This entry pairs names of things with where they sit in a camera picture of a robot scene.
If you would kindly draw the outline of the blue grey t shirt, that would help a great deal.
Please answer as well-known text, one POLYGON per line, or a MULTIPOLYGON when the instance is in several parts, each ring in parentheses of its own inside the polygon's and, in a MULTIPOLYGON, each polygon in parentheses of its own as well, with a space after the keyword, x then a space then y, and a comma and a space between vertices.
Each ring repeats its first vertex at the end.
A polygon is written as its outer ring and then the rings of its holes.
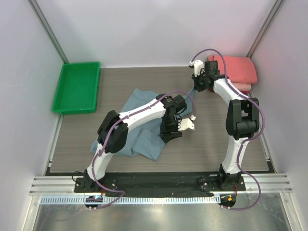
MULTIPOLYGON (((193 111, 192 107, 194 106, 193 99, 195 94, 196 90, 192 88, 188 92, 188 96, 184 96, 186 101, 186 109, 183 109, 183 111, 180 112, 180 116, 185 116, 193 111)), ((128 112, 138 107, 144 107, 145 104, 148 104, 157 96, 158 93, 154 91, 143 91, 140 89, 135 89, 123 106, 121 112, 128 112)), ((109 131, 111 125, 113 125, 114 122, 119 120, 117 116, 115 116, 113 119, 108 117, 109 113, 105 117, 105 119, 107 119, 108 125, 106 132, 109 131)), ((142 154, 153 161, 157 161, 165 146, 165 143, 159 136, 161 122, 162 119, 160 118, 154 119, 133 129, 133 131, 129 132, 127 135, 125 146, 119 152, 117 152, 116 155, 135 156, 142 154)), ((98 144, 98 141, 95 140, 91 146, 91 153, 96 153, 98 144)))

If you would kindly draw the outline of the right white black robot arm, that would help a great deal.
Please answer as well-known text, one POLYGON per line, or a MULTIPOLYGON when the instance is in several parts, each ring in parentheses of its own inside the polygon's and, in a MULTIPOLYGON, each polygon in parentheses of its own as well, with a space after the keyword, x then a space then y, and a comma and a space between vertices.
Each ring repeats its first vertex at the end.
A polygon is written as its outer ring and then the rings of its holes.
POLYGON ((225 159, 219 167, 217 185, 233 190, 241 181, 241 165, 249 139, 259 130, 258 99, 243 95, 228 78, 220 74, 217 61, 191 61, 192 79, 198 92, 211 89, 228 105, 225 127, 229 143, 225 159))

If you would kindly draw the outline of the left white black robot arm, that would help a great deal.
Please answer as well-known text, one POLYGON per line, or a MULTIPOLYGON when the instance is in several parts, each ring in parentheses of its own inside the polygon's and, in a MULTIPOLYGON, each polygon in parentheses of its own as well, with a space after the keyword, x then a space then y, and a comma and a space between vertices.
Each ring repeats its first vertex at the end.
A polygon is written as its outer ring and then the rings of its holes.
POLYGON ((186 109, 186 101, 181 95, 173 98, 160 94, 136 109, 123 113, 110 111, 98 129, 96 152, 92 163, 84 172, 81 188, 93 193, 101 189, 101 179, 105 176, 111 158, 124 148, 128 134, 135 128, 149 121, 162 119, 160 138, 164 143, 182 137, 184 130, 194 130, 194 124, 189 118, 177 119, 183 109, 186 109))

